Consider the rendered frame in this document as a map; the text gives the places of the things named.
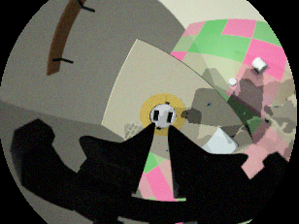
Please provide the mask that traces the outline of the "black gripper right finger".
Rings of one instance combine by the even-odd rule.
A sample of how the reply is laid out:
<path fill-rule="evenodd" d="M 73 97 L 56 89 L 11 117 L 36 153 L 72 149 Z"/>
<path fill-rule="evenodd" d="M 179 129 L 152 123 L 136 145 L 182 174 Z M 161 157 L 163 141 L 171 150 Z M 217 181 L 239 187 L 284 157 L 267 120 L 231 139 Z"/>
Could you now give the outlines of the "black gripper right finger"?
<path fill-rule="evenodd" d="M 187 139 L 173 124 L 169 124 L 168 140 L 174 199 L 185 199 L 185 193 L 197 186 L 212 171 L 243 167 L 245 160 L 248 162 L 248 155 L 244 152 L 212 154 L 204 150 L 191 142 L 190 138 Z"/>

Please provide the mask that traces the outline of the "white cylinder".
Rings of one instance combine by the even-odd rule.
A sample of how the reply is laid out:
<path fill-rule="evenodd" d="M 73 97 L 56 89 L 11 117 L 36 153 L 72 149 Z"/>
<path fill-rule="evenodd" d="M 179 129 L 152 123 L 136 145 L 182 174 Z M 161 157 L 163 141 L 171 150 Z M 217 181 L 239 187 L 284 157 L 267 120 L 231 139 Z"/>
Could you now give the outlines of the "white cylinder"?
<path fill-rule="evenodd" d="M 260 73 L 264 73 L 265 69 L 268 68 L 268 65 L 264 63 L 263 60 L 259 59 L 258 56 L 256 56 L 255 60 L 252 60 L 252 68 L 255 68 L 255 71 L 258 72 L 258 74 Z"/>

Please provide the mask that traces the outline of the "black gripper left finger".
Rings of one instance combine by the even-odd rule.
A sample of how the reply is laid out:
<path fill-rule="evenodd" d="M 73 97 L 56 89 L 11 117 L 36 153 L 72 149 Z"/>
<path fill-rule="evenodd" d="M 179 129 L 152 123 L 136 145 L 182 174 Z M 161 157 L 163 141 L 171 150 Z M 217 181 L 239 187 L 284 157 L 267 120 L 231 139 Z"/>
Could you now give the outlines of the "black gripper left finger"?
<path fill-rule="evenodd" d="M 138 191 L 138 183 L 142 179 L 142 171 L 149 159 L 154 126 L 156 123 L 150 124 L 133 138 L 122 143 L 86 135 L 80 138 L 79 143 L 86 158 L 90 156 L 91 159 L 98 160 L 98 162 L 129 172 L 130 193 L 135 194 Z"/>

